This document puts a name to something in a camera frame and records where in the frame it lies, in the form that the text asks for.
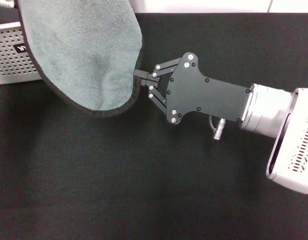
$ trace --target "black label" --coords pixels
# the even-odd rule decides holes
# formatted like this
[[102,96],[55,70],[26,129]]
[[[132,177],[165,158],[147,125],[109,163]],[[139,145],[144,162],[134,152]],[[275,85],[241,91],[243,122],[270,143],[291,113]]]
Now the black label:
[[15,48],[15,50],[18,54],[22,54],[22,53],[27,52],[24,43],[13,45],[13,47]]

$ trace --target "gray towel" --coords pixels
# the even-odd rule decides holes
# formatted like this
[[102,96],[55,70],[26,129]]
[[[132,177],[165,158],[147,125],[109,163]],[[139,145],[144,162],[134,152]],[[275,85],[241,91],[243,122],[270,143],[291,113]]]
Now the gray towel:
[[135,101],[142,34],[128,0],[18,0],[25,44],[63,100],[108,116]]

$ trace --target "white wall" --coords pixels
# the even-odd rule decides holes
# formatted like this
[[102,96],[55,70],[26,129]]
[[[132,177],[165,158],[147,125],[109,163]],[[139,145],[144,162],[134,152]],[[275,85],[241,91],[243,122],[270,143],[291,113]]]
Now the white wall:
[[[271,0],[129,0],[135,13],[266,13]],[[308,13],[308,0],[272,0],[271,13]]]

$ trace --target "robotic arm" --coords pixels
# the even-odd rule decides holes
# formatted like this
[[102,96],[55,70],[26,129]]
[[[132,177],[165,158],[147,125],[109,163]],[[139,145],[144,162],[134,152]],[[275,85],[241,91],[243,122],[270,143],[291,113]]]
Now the robotic arm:
[[[171,74],[165,96],[159,83]],[[189,112],[210,115],[214,138],[220,140],[226,121],[243,130],[276,138],[266,175],[291,190],[308,194],[308,89],[293,93],[259,84],[250,88],[219,81],[201,74],[198,57],[183,57],[157,64],[152,73],[135,70],[134,76],[148,87],[148,98],[179,124]],[[217,128],[212,116],[220,118]]]

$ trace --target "black table surface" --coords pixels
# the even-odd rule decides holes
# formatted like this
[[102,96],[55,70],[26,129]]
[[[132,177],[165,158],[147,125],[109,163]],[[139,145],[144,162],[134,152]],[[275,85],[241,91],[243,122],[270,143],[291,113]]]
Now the black table surface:
[[[136,17],[142,70],[193,52],[214,79],[308,88],[308,14]],[[1,85],[0,239],[308,239],[308,195],[266,178],[274,141],[229,123],[216,142],[199,113],[171,125],[145,88],[99,119],[42,81]]]

